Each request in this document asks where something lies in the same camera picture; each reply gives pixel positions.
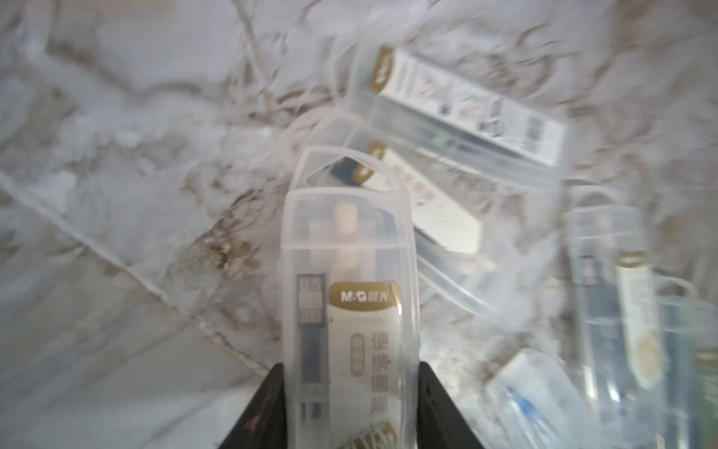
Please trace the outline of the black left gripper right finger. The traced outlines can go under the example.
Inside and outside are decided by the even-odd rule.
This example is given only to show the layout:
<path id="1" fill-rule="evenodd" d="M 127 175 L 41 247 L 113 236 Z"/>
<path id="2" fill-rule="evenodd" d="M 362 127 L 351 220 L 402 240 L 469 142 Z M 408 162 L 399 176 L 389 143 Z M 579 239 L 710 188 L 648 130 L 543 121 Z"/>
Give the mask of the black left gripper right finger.
<path id="1" fill-rule="evenodd" d="M 484 449 L 431 366 L 419 366 L 417 447 Z"/>

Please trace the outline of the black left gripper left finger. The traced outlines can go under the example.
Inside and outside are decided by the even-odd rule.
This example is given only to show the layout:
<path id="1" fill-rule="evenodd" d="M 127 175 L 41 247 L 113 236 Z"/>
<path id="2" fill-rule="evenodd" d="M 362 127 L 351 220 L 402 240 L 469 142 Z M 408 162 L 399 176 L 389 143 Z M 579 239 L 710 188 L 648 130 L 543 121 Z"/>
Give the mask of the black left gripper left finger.
<path id="1" fill-rule="evenodd" d="M 274 365 L 219 449 L 286 449 L 288 428 L 284 367 Z"/>

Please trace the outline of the white label compass case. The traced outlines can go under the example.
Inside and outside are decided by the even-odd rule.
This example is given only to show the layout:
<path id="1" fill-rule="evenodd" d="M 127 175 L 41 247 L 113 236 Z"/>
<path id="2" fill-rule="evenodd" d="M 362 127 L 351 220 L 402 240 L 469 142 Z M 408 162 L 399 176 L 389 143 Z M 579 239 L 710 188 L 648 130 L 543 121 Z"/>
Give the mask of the white label compass case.
<path id="1" fill-rule="evenodd" d="M 292 448 L 413 448 L 420 365 L 409 195 L 378 158 L 301 153 L 280 234 Z"/>
<path id="2" fill-rule="evenodd" d="M 487 319 L 499 316 L 516 252 L 437 162 L 351 116 L 320 123 L 309 141 L 367 153 L 392 168 L 409 193 L 421 277 L 464 310 Z"/>

